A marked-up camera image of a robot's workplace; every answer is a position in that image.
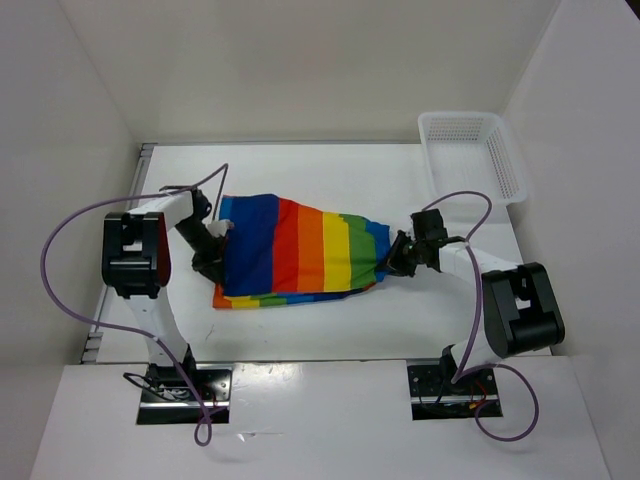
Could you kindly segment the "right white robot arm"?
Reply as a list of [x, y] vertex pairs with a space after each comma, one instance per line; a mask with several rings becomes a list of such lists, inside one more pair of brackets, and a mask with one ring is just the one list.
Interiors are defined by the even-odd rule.
[[468, 239], [448, 234], [437, 209], [416, 212], [411, 220], [414, 234], [398, 232], [376, 269], [412, 277], [424, 265], [475, 288], [469, 337], [444, 348], [439, 360], [446, 391], [460, 393], [477, 372], [564, 341], [564, 321], [542, 264], [517, 264], [472, 248]]

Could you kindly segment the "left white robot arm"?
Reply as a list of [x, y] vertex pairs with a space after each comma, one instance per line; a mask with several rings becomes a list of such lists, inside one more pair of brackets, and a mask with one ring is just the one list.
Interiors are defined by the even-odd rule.
[[193, 251], [192, 269], [224, 282], [224, 250], [234, 224], [205, 220], [214, 206], [198, 188], [166, 190], [141, 206], [109, 213], [103, 224], [101, 273], [124, 299], [145, 338], [149, 375], [175, 398], [185, 400], [200, 385], [191, 347], [180, 333], [167, 286], [172, 264], [168, 234], [176, 230]]

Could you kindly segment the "rainbow striped shorts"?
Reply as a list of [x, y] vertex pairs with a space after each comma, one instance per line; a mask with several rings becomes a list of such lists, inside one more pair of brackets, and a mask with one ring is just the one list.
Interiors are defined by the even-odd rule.
[[385, 278], [390, 228], [359, 215], [322, 211], [274, 194], [226, 196], [232, 223], [225, 279], [214, 308], [255, 309], [341, 300]]

